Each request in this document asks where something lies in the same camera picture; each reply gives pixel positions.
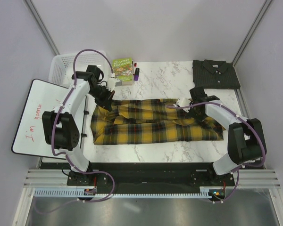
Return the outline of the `yellow plaid long sleeve shirt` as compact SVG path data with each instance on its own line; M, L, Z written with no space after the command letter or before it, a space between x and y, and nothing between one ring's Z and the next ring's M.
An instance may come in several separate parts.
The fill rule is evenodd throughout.
M207 116L197 120L175 99L113 100L111 111L96 106L91 130L95 145L137 145L176 141L220 141L224 128Z

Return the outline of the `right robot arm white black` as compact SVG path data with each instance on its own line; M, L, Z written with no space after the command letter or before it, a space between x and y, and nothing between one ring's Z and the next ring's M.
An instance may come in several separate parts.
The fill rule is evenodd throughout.
M210 116L228 132L227 153L212 163L213 170L206 175L211 185L218 185L224 174L243 166L261 167L266 160L266 143L261 121L239 116L216 96L208 96L204 88L190 89L191 101L184 101L185 111L203 121Z

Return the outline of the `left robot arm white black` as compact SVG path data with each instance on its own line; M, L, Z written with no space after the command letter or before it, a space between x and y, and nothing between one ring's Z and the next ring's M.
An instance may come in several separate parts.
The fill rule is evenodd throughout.
M78 108L90 94L95 103L107 111L112 110L112 99L115 91L101 84L103 71L95 65L89 65L85 72L75 72L64 100L52 111L44 111L42 125L47 144L51 145L52 154L64 155L72 170L78 173L78 180L83 185L90 185L94 173L89 171L89 160L84 156L79 141L81 132L75 122Z

